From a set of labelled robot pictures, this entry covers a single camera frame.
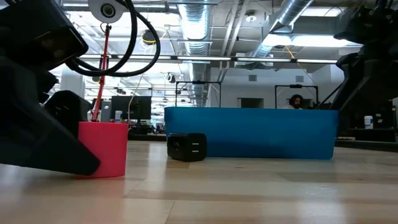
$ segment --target pink cup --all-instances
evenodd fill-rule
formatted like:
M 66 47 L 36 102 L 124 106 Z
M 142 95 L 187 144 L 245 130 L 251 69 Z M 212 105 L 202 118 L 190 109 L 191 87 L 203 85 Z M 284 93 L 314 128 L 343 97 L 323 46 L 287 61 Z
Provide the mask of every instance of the pink cup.
M 80 122 L 79 140 L 101 161 L 90 177 L 120 177 L 126 173 L 128 126 Z

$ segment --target red pole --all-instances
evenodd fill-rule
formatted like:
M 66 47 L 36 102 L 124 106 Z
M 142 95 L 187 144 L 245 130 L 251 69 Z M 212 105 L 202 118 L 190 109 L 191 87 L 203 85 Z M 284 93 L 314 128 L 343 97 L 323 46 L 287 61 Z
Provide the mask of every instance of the red pole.
M 102 70 L 106 70 L 106 57 L 108 54 L 108 41 L 109 41 L 110 30 L 111 30 L 111 26 L 106 25 L 104 55 L 103 55 L 103 59 L 102 59 Z M 102 97 L 102 91 L 104 90 L 104 85 L 105 85 L 105 76 L 102 76 L 99 80 L 98 96 L 97 96 L 97 100 L 95 102 L 95 110 L 94 110 L 94 114 L 93 114 L 93 119 L 91 121 L 97 121 L 97 119 L 98 119 L 98 111 L 100 110 L 101 97 Z

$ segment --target plastic container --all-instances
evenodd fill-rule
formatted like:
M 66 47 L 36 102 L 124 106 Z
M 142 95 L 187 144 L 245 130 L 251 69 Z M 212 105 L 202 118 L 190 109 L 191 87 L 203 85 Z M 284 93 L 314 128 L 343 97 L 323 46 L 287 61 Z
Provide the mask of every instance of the plastic container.
M 330 159 L 338 112 L 246 108 L 165 108 L 166 131 L 203 133 L 207 156 Z
M 115 111 L 114 112 L 114 122 L 121 123 L 123 111 Z
M 373 116 L 364 117 L 365 129 L 373 129 Z
M 128 126 L 80 122 L 79 140 L 101 161 L 90 177 L 120 177 L 126 173 Z

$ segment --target computer monitor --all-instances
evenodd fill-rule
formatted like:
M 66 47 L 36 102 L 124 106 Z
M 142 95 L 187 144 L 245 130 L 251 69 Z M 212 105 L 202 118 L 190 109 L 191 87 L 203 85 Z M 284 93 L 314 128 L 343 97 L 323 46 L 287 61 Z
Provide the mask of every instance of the computer monitor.
M 102 102 L 104 101 L 104 99 L 101 99 L 101 102 L 99 103 L 99 109 L 101 109 L 102 108 Z M 93 99 L 93 102 L 91 103 L 91 105 L 90 105 L 90 109 L 91 110 L 93 110 L 94 109 L 94 107 L 95 107 L 95 103 L 97 102 L 97 98 L 94 98 Z
M 128 119 L 127 109 L 132 96 L 112 96 L 111 118 L 115 111 L 122 111 L 122 119 Z M 130 119 L 150 119 L 152 109 L 151 96 L 135 96 L 130 104 Z

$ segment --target desk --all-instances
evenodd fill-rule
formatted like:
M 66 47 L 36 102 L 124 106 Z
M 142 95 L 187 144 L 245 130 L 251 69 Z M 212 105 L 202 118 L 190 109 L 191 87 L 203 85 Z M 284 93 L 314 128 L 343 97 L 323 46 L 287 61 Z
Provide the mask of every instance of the desk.
M 347 129 L 339 134 L 339 137 L 354 137 L 357 141 L 379 141 L 379 142 L 395 142 L 396 132 L 392 128 L 376 128 L 376 129 Z

